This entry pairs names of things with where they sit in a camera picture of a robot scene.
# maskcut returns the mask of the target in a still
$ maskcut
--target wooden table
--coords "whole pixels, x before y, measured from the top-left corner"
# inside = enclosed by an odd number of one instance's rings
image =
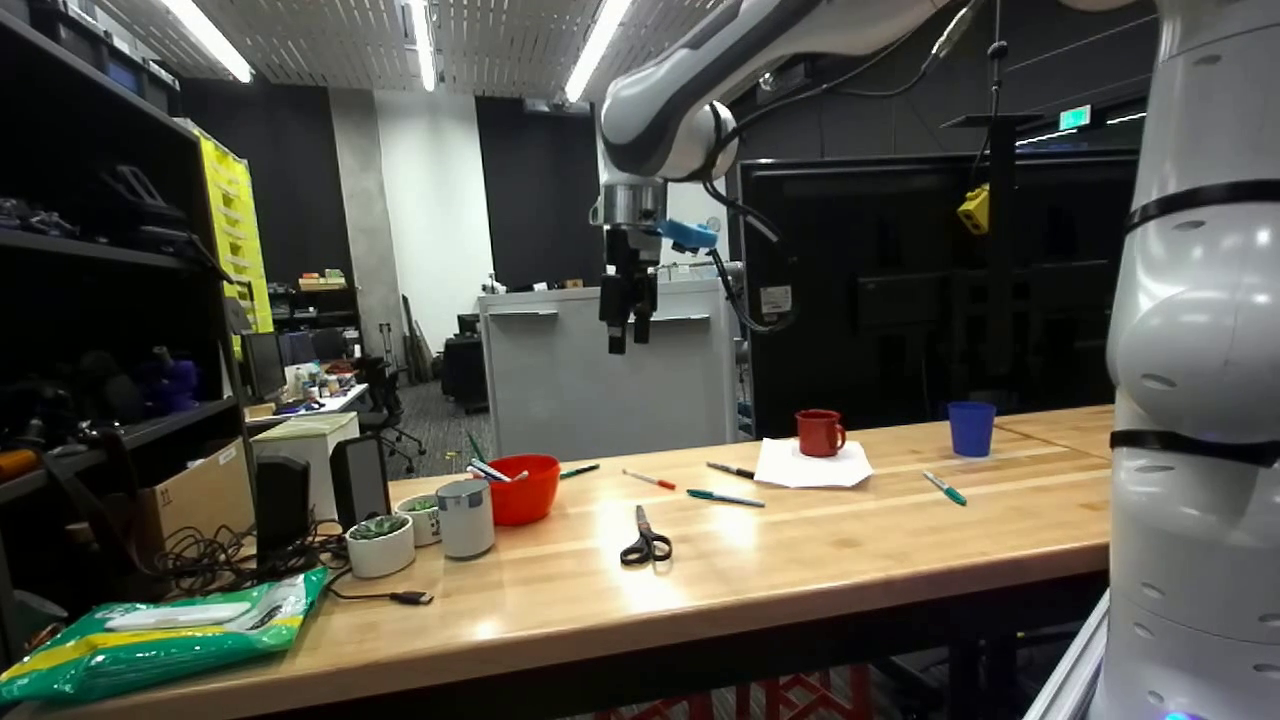
[[[1075,617],[1106,564],[1106,429],[1112,409],[1000,415],[987,459],[953,459],[945,423],[854,432],[876,466],[854,494],[756,488],[702,468],[756,466],[756,446],[603,455],[559,483],[544,523],[500,529],[482,561],[425,548],[390,581],[344,586],[433,588],[433,610],[324,600],[283,661],[93,712],[353,712],[348,702],[390,698],[433,715],[482,706],[544,715]],[[687,501],[620,468],[768,507]],[[925,468],[970,503],[949,503]],[[405,501],[435,483],[390,488]],[[674,539],[667,567],[620,567],[634,503]]]

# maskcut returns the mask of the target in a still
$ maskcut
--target paper sheet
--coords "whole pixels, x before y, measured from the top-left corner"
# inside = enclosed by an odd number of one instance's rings
[[[860,439],[848,439],[840,455],[799,455],[794,436],[764,436],[756,455],[759,483],[783,488],[854,488],[870,477],[870,459]]]

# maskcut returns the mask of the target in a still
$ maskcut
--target plastic bag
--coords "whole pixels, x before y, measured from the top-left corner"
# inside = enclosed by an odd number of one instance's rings
[[[178,677],[280,655],[296,646],[326,567],[168,605],[100,605],[0,677],[0,707],[85,706]]]

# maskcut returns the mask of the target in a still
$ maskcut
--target exit sign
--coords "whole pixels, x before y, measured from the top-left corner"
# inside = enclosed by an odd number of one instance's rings
[[[1075,134],[1075,128],[1089,128],[1089,124],[1090,124],[1090,103],[1075,103],[1075,110],[1056,114],[1056,128],[1060,134]]]

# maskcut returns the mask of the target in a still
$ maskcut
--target ceiling light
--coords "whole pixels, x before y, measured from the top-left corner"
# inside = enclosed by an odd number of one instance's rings
[[[414,48],[414,75],[425,92],[435,92],[435,48],[428,28],[428,0],[399,0],[399,22],[407,17],[405,43]]]
[[[162,9],[183,25],[183,34],[219,62],[239,86],[251,86],[251,65],[234,43],[201,13],[196,0],[162,0]]]
[[[617,28],[622,25],[633,0],[603,0],[590,25],[590,36],[584,43],[584,54],[574,56],[569,86],[563,86],[563,102],[574,103],[599,65],[599,56],[606,54]]]

